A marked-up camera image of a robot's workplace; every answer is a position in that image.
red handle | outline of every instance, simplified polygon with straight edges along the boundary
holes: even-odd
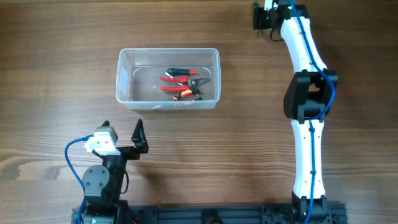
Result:
[[[166,78],[166,77],[159,77],[161,80],[165,82],[182,82],[185,83],[188,81],[188,77],[181,77],[181,78]]]
[[[187,85],[177,86],[177,87],[168,87],[168,86],[160,86],[160,90],[163,91],[185,91],[189,90]]]

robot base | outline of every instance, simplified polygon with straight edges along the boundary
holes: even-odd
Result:
[[[177,207],[162,208],[157,206],[130,207],[138,216],[137,224],[201,224],[201,211],[204,208],[214,208],[224,224],[288,224],[290,203],[267,204],[263,206],[242,207]],[[73,210],[72,223],[77,221],[78,210]],[[346,224],[345,205],[329,203],[328,216],[319,224]]]

white bracket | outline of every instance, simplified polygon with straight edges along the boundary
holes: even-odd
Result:
[[[278,7],[277,3],[274,3],[274,9],[276,9]],[[264,10],[265,11],[270,11],[272,8],[272,0],[266,0],[266,2],[264,3]]]
[[[116,149],[117,140],[118,135],[112,127],[98,127],[94,136],[87,140],[85,147],[87,152],[95,150],[101,156],[120,155],[120,151]]]
[[[322,182],[322,161],[321,161],[321,139],[324,122],[319,120],[311,121],[315,128],[315,184],[313,198],[321,198],[325,195]],[[310,122],[305,121],[300,124],[297,120],[292,120],[292,127],[295,139],[296,151],[296,180],[294,183],[294,194],[298,197],[311,196],[312,184],[312,139],[310,132]]]

black bracket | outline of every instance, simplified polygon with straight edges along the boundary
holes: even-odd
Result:
[[[282,27],[282,23],[285,19],[290,19],[291,17],[295,17],[293,10],[290,6],[288,0],[274,0],[272,9],[264,10],[264,7],[259,7],[258,2],[254,3],[254,11],[253,11],[253,29],[272,29],[278,30],[280,33],[280,28]],[[309,18],[307,8],[304,5],[296,5],[295,8],[299,16],[304,16],[305,18]]]
[[[253,11],[253,29],[271,29],[271,20],[269,19],[268,11],[264,7],[259,7],[259,3],[254,3]]]
[[[336,72],[333,70],[324,70],[323,72],[336,86],[338,78]],[[315,85],[319,89],[310,91],[310,85]],[[308,72],[307,70],[296,72],[285,94],[285,115],[302,123],[305,119],[319,114],[329,103],[330,96],[331,88],[318,72]],[[325,119],[328,113],[329,111],[320,119]]]
[[[134,142],[139,153],[148,153],[148,142],[144,133],[144,124],[141,119],[138,119],[136,128],[131,136],[131,141]]]
[[[308,215],[310,206],[310,199],[306,197],[298,198],[292,192],[292,212],[290,214],[290,222],[297,223],[303,222]],[[312,213],[309,223],[322,223],[328,216],[328,204],[324,195],[321,198],[313,199]]]

red pliers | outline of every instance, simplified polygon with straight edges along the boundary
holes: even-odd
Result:
[[[181,86],[175,87],[168,87],[168,86],[160,86],[160,90],[163,91],[179,91],[181,93],[175,95],[173,97],[174,100],[181,100],[184,96],[188,96],[191,94],[199,94],[200,90],[196,87],[198,85],[204,84],[210,81],[210,78],[197,78],[197,79],[190,79],[186,76],[181,78],[166,78],[166,77],[159,77],[161,80],[165,82],[173,82],[173,83],[181,83]]]

